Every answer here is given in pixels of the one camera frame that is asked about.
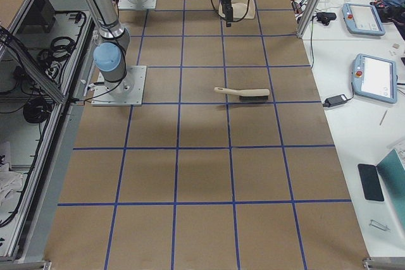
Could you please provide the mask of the beige plastic dustpan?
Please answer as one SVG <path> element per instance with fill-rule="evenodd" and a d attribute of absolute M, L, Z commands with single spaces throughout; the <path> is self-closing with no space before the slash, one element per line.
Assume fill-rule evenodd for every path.
<path fill-rule="evenodd" d="M 255 19 L 256 5 L 254 0 L 232 0 L 234 21 L 244 19 Z"/>

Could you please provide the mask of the beige hand brush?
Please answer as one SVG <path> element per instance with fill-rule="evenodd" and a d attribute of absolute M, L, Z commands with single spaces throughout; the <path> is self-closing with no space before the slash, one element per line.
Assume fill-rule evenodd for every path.
<path fill-rule="evenodd" d="M 239 98 L 241 102 L 263 102 L 267 101 L 270 95 L 269 89 L 230 89 L 223 87 L 215 87 L 216 93 L 233 95 Z"/>

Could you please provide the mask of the black webcam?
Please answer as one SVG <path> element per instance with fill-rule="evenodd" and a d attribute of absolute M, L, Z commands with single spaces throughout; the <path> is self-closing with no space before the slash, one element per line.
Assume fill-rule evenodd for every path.
<path fill-rule="evenodd" d="M 316 19 L 324 26 L 328 26 L 331 21 L 336 20 L 337 15 L 331 12 L 318 12 L 316 14 Z"/>

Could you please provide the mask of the far teach pendant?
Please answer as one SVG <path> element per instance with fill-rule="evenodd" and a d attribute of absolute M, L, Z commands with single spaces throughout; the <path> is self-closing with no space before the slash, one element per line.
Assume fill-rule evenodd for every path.
<path fill-rule="evenodd" d="M 344 3 L 342 14 L 346 27 L 352 34 L 385 35 L 385 29 L 377 13 L 377 9 L 372 5 Z"/>

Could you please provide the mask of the teach pendant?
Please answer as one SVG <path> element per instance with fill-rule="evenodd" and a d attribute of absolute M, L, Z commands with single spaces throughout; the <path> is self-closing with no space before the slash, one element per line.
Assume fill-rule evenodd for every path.
<path fill-rule="evenodd" d="M 352 34 L 385 35 L 385 29 L 377 13 L 377 9 L 372 5 L 344 3 L 342 14 L 346 27 Z"/>
<path fill-rule="evenodd" d="M 358 54 L 352 66 L 351 85 L 354 95 L 395 104 L 396 63 L 384 58 Z"/>

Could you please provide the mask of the black power adapter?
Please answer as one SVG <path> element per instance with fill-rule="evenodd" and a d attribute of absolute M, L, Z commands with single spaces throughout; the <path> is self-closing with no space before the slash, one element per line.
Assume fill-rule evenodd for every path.
<path fill-rule="evenodd" d="M 345 104 L 348 100 L 349 99 L 344 94 L 335 95 L 326 98 L 325 101 L 323 102 L 323 107 L 330 108 L 335 106 L 341 106 Z"/>

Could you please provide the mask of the near teach pendant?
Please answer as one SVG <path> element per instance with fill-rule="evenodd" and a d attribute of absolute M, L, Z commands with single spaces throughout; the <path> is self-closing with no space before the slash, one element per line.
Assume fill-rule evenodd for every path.
<path fill-rule="evenodd" d="M 384 58 L 358 54 L 352 66 L 351 85 L 354 95 L 395 104 L 396 63 Z"/>

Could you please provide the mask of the black smartphone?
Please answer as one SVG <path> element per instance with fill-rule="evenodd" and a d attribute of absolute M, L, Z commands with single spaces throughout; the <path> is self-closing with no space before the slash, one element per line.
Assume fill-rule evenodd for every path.
<path fill-rule="evenodd" d="M 365 199 L 383 202 L 384 196 L 377 173 L 377 167 L 370 164 L 358 164 L 358 171 Z"/>

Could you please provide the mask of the teal laptop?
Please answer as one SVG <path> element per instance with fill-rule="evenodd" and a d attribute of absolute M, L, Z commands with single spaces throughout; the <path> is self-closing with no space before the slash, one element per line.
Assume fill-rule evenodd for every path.
<path fill-rule="evenodd" d="M 389 193 L 396 216 L 404 229 L 404 163 L 392 149 L 378 164 L 377 171 Z"/>

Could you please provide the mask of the white crumpled cloth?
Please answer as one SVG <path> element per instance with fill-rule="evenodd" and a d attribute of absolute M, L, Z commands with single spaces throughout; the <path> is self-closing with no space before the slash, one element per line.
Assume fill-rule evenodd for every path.
<path fill-rule="evenodd" d="M 11 144 L 1 143 L 1 204 L 23 187 L 23 174 L 12 171 Z"/>

